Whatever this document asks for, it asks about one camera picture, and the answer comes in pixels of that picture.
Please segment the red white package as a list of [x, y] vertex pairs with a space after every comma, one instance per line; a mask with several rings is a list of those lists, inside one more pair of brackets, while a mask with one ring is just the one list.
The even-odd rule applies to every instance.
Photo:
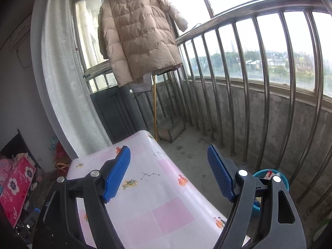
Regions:
[[265, 174], [265, 176], [263, 178], [265, 180], [270, 180], [274, 176], [280, 177], [280, 173], [279, 172], [275, 173], [272, 170], [267, 170], [267, 172], [266, 172], [266, 174]]

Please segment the pink floral quilt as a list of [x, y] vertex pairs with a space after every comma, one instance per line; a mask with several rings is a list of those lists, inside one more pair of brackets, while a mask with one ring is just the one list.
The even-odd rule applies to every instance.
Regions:
[[35, 171], [35, 163], [28, 153], [18, 154], [18, 161], [1, 185], [1, 205], [13, 228], [20, 218]]

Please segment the white sheer curtain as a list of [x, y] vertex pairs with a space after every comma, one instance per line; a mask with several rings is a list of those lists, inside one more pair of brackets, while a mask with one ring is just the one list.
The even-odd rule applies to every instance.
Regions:
[[111, 146], [76, 53], [70, 0], [35, 0], [30, 30], [34, 76], [48, 121], [71, 159]]

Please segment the metal dustpan box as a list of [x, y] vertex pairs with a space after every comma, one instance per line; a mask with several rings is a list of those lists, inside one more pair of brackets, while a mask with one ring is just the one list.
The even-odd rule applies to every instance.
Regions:
[[173, 143], [186, 129], [183, 117], [171, 115], [167, 116], [157, 125], [159, 138]]

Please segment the metal balcony railing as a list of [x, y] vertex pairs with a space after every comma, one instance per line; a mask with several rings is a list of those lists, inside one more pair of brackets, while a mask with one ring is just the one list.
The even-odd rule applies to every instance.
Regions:
[[[115, 87], [99, 49], [103, 0], [73, 0], [78, 52], [91, 94]], [[322, 0], [249, 0], [217, 10], [188, 0], [182, 66], [156, 79], [157, 125], [176, 115], [256, 170], [284, 173], [310, 211], [331, 199], [331, 10]], [[153, 88], [133, 95], [148, 130]]]

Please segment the beige puffer jacket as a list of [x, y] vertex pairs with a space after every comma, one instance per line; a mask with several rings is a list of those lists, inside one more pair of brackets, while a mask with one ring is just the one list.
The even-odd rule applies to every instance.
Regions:
[[179, 30], [187, 21], [168, 0], [104, 0], [98, 16], [100, 52], [118, 86], [150, 84], [152, 75], [182, 66], [167, 18]]

